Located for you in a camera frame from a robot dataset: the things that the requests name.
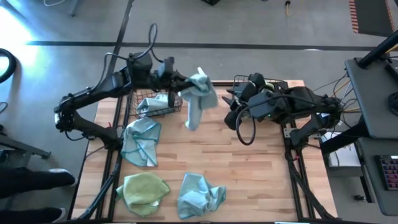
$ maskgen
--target crumpled towel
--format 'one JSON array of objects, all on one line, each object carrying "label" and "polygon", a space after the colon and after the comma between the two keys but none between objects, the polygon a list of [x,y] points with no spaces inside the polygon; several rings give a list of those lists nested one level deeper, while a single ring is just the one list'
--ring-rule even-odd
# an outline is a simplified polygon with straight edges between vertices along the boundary
[{"label": "crumpled towel", "polygon": [[123,199],[130,212],[146,217],[157,211],[170,187],[155,174],[143,172],[124,177],[124,184],[116,192],[116,200]]},{"label": "crumpled towel", "polygon": [[136,166],[156,166],[155,146],[159,142],[161,125],[145,117],[130,123],[124,130],[123,158]]},{"label": "crumpled towel", "polygon": [[167,94],[158,94],[155,98],[144,98],[138,105],[137,110],[140,113],[148,113],[155,110],[167,109],[168,105]]},{"label": "crumpled towel", "polygon": [[201,113],[208,108],[218,105],[216,91],[211,84],[210,78],[199,67],[199,73],[192,75],[186,82],[192,82],[195,86],[182,90],[178,93],[188,104],[188,120],[186,127],[194,131],[200,124]]},{"label": "crumpled towel", "polygon": [[177,198],[181,219],[215,211],[226,198],[226,187],[212,187],[204,176],[186,173]]}]

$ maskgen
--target black wire basket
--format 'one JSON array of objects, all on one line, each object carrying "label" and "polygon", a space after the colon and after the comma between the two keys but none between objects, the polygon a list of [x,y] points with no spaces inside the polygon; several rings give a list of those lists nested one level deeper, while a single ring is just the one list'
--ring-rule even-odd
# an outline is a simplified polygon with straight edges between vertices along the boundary
[{"label": "black wire basket", "polygon": [[[239,83],[247,83],[249,81],[250,75],[235,75],[234,77],[234,83],[233,87],[236,87],[239,85]],[[275,92],[280,92],[281,90],[285,90],[288,88],[287,82],[283,80],[278,80],[275,78],[264,78],[267,83],[273,84],[275,87]]]},{"label": "black wire basket", "polygon": [[169,113],[180,112],[182,107],[182,98],[178,95],[175,95],[174,98],[174,106],[172,108],[165,107],[158,110],[152,111],[140,111],[137,110],[138,105],[145,99],[145,98],[155,98],[159,94],[168,95],[168,91],[161,90],[159,92],[154,92],[152,90],[137,90],[132,93],[131,99],[131,107],[130,107],[130,116],[135,116],[137,119],[144,118],[144,117],[152,117],[152,116],[159,116],[165,115]]}]

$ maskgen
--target wooden table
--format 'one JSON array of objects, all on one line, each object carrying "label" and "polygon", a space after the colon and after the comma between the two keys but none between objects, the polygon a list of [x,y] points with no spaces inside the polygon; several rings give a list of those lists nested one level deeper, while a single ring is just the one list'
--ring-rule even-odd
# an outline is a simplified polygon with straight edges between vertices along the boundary
[{"label": "wooden table", "polygon": [[[302,86],[301,80],[288,81],[289,86]],[[177,214],[177,195],[186,172],[204,175],[214,186],[227,188],[226,200],[215,212],[204,217],[192,217],[185,222],[271,222],[297,221],[290,175],[284,157],[285,147],[281,127],[272,122],[257,123],[256,140],[250,146],[242,145],[236,133],[224,124],[229,106],[221,99],[227,95],[224,89],[217,89],[219,106],[203,112],[199,128],[189,131],[187,104],[180,113],[154,118],[162,125],[157,151],[157,167],[136,167],[123,160],[119,184],[124,176],[140,172],[153,172],[164,179],[171,192],[164,197],[158,212],[147,218],[130,213],[122,201],[116,202],[116,222],[180,222]],[[95,123],[107,126],[112,122],[116,99],[100,101]],[[122,123],[124,108],[119,123]],[[308,118],[297,120],[301,127]],[[244,122],[241,133],[247,141],[252,133],[250,122]],[[102,146],[102,142],[90,142],[88,153]],[[76,196],[72,217],[78,217],[93,201],[101,187],[106,160],[106,150],[92,154],[85,161]],[[325,165],[319,149],[308,147],[303,150],[310,188],[320,203],[336,216]],[[110,191],[106,197],[103,215],[108,213]],[[307,213],[303,193],[300,198],[304,214]]]}]

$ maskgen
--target gray floor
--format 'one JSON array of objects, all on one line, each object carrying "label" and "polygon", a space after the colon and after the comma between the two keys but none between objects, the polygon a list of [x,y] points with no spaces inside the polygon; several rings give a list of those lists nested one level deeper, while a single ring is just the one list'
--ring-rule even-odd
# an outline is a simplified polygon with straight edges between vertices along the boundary
[{"label": "gray floor", "polygon": [[[8,1],[12,8],[5,7],[11,13],[0,7],[0,19],[7,21],[0,24],[0,29],[9,30],[0,35],[0,47],[9,49],[19,59],[19,66],[12,78],[0,84],[0,101],[9,103],[8,109],[0,114],[0,123],[10,137],[52,151],[47,161],[33,157],[30,169],[64,167],[78,175],[87,141],[71,142],[58,133],[53,123],[53,108],[63,95],[94,85],[100,77],[104,53],[113,48],[27,46],[21,42],[115,42],[127,0],[82,0],[76,17],[67,14],[69,1],[55,7],[45,7],[39,0]],[[222,0],[216,7],[199,0],[136,0],[124,41],[146,42],[152,22],[159,26],[158,42],[376,46],[383,40],[353,33],[348,0],[303,0],[303,4],[300,1],[292,1],[291,10],[297,13],[286,18],[284,2],[278,0]],[[391,4],[391,9],[398,21],[398,7]],[[140,50],[143,49],[123,47],[120,54]],[[166,48],[155,52],[160,58],[175,57],[175,67],[186,76],[197,67],[202,67],[212,80],[261,72],[268,78],[302,79],[310,88],[342,77],[344,60],[366,54]],[[116,68],[122,66],[123,62],[118,62]],[[317,93],[330,94],[332,88],[328,86]],[[94,120],[95,111],[96,105],[91,105],[80,112],[84,118]],[[358,116],[347,117],[349,124],[357,119]],[[398,218],[383,216],[376,204],[352,200],[352,195],[362,193],[359,179],[330,178],[330,184],[339,217],[374,223],[398,222]],[[64,188],[27,192],[17,197],[14,208],[69,207],[73,191]]]}]

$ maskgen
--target metal bracket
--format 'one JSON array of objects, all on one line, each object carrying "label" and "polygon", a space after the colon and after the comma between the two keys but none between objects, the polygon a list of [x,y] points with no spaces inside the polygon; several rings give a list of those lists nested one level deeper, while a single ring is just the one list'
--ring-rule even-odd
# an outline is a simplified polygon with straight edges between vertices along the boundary
[{"label": "metal bracket", "polygon": [[[290,138],[290,133],[298,128],[284,128],[284,136],[285,138]],[[313,139],[319,139],[321,138],[321,134],[320,133],[314,133],[311,134],[308,138],[313,138]]]}]

